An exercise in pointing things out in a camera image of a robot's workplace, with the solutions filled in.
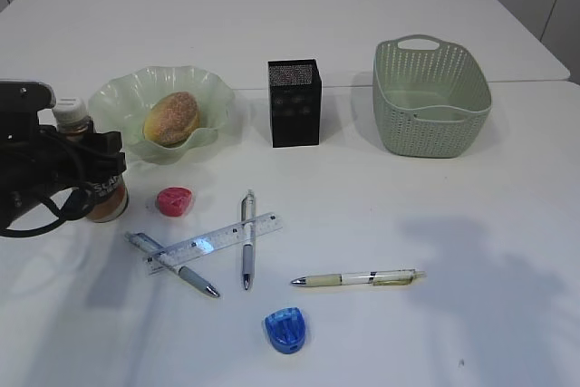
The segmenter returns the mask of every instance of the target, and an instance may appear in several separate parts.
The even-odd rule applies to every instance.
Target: bread roll
[[[186,140],[199,127],[198,103],[189,92],[173,92],[157,102],[143,123],[143,135],[162,146]]]

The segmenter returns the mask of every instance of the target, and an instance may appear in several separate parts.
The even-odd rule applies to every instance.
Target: white pen
[[[303,276],[293,280],[290,284],[302,287],[318,287],[324,285],[410,285],[417,278],[423,278],[425,276],[426,274],[423,271],[399,269],[396,271]]]
[[[256,197],[250,189],[242,200],[242,221],[256,217]],[[248,290],[254,278],[254,244],[256,243],[256,227],[254,222],[244,225],[244,246],[242,247],[242,282]]]

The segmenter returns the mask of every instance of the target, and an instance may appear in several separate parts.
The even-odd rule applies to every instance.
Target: silver pen
[[[324,276],[302,276],[290,282],[291,285],[302,287],[318,287],[324,285],[410,285],[417,278],[426,274],[415,269],[399,269],[396,271],[356,272],[350,274],[327,274]]]
[[[250,189],[242,200],[242,221],[256,217],[256,197]],[[246,242],[242,247],[242,282],[248,290],[254,278],[254,245],[256,243],[256,227],[253,222],[244,225]]]
[[[125,237],[135,247],[147,254],[155,253],[160,249],[163,249],[162,245],[157,243],[157,241],[151,237],[147,236],[145,233],[133,234],[127,232],[125,233]],[[167,254],[161,253],[158,256],[155,256],[155,260],[164,265],[169,271],[181,278],[186,283],[193,285],[202,294],[211,296],[212,298],[219,298],[219,292],[211,283],[209,283],[208,280],[201,277],[187,266],[173,266],[171,257]]]

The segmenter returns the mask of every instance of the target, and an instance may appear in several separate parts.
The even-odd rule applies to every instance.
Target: black cable
[[[54,230],[55,228],[58,228],[59,226],[64,224],[66,221],[74,221],[74,220],[78,220],[78,219],[86,217],[89,213],[92,212],[92,210],[94,209],[94,206],[96,204],[96,194],[94,191],[94,187],[90,183],[85,181],[84,167],[82,166],[82,162],[79,159],[79,157],[76,155],[76,153],[74,152],[73,148],[70,145],[68,145],[67,143],[65,143],[64,140],[59,138],[56,134],[52,134],[49,131],[41,131],[41,134],[46,139],[49,139],[49,140],[53,141],[54,143],[58,144],[58,146],[64,150],[64,152],[67,154],[67,156],[73,162],[74,167],[75,167],[76,172],[77,172],[78,179],[70,179],[66,176],[63,176],[63,175],[60,175],[57,173],[54,182],[60,181],[60,182],[64,183],[67,188],[82,189],[86,192],[87,198],[86,198],[86,200],[84,200],[84,202],[76,210],[68,211],[68,210],[64,210],[64,209],[65,209],[65,206],[66,206],[67,202],[69,201],[69,199],[71,199],[71,197],[74,195],[74,192],[71,193],[71,195],[67,199],[67,202],[65,202],[65,204],[62,208],[58,208],[58,206],[56,206],[56,203],[54,203],[54,201],[52,201],[49,197],[47,197],[45,195],[40,195],[37,193],[20,192],[21,196],[22,195],[30,195],[36,201],[43,204],[46,208],[48,208],[53,213],[53,215],[55,215],[57,217],[57,219],[55,221],[53,221],[52,223],[47,224],[46,226],[42,226],[39,228],[33,228],[30,230],[12,230],[12,229],[8,229],[8,228],[0,229],[0,236],[2,236],[2,237],[41,236],[45,233],[48,233],[49,231]],[[18,159],[24,160],[31,165],[34,165],[34,160],[31,159],[30,157],[22,154],[22,153],[11,152],[8,150],[3,150],[3,152],[5,152],[6,154],[13,155],[13,157],[17,157]]]

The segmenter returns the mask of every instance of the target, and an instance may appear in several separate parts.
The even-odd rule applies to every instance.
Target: woven basket
[[[439,46],[401,48],[408,40]],[[488,83],[471,53],[427,35],[377,46],[372,99],[387,150],[423,158],[457,157],[478,136],[491,110]]]

